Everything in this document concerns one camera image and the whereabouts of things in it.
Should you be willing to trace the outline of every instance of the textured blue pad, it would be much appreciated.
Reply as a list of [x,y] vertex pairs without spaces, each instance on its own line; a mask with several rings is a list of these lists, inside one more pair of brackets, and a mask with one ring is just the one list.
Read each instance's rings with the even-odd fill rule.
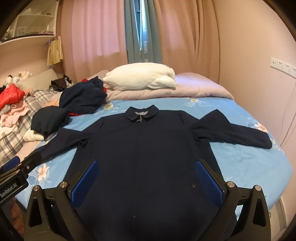
[[15,168],[17,164],[20,163],[20,158],[18,156],[15,156],[11,160],[9,160],[6,164],[3,165],[3,173],[8,172],[12,168]]
[[223,205],[223,192],[217,185],[216,181],[200,161],[195,163],[194,170],[195,175],[200,180],[200,183],[213,206],[221,208]]
[[99,173],[99,163],[93,161],[71,192],[71,205],[80,207]]

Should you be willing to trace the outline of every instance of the jacket sleeve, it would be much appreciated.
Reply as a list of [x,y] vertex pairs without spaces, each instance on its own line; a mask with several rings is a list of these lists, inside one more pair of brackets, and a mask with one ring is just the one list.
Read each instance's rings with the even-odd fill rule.
[[196,119],[194,123],[190,118],[189,128],[197,138],[206,139],[209,142],[226,142],[264,149],[272,147],[266,132],[232,124],[219,110],[206,114],[200,120]]
[[46,145],[37,148],[36,151],[41,154],[42,160],[46,161],[47,159],[55,157],[75,146],[85,145],[92,134],[100,129],[102,125],[103,120],[100,119],[83,131],[60,128],[57,135],[52,140]]

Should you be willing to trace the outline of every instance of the white garment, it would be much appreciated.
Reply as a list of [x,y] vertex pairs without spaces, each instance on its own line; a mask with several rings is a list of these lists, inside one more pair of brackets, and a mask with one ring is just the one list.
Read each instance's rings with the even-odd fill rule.
[[3,139],[5,136],[7,136],[8,134],[12,133],[12,132],[17,132],[18,128],[17,125],[13,125],[12,127],[0,127],[0,139]]
[[27,130],[25,133],[23,140],[26,142],[30,141],[44,141],[44,136],[37,133],[36,131],[32,131],[31,128]]
[[114,90],[142,90],[176,87],[174,70],[163,64],[134,63],[122,65],[106,74],[104,83]]

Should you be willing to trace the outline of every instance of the hanging yellow cloth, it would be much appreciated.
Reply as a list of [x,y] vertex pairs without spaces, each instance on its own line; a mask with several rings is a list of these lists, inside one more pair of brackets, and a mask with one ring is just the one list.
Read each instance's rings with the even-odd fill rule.
[[47,66],[57,64],[64,59],[61,37],[51,41],[48,45]]

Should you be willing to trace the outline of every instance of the curtain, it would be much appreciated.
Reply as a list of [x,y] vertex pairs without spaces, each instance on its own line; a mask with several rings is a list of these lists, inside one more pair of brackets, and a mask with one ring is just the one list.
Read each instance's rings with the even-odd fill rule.
[[74,82],[127,64],[124,0],[64,0],[61,39]]
[[154,0],[163,64],[176,74],[219,77],[219,38],[211,0]]
[[[153,0],[136,0],[136,4],[137,6],[135,0],[125,0],[128,63],[161,64],[162,55]],[[141,10],[139,19],[136,9]]]

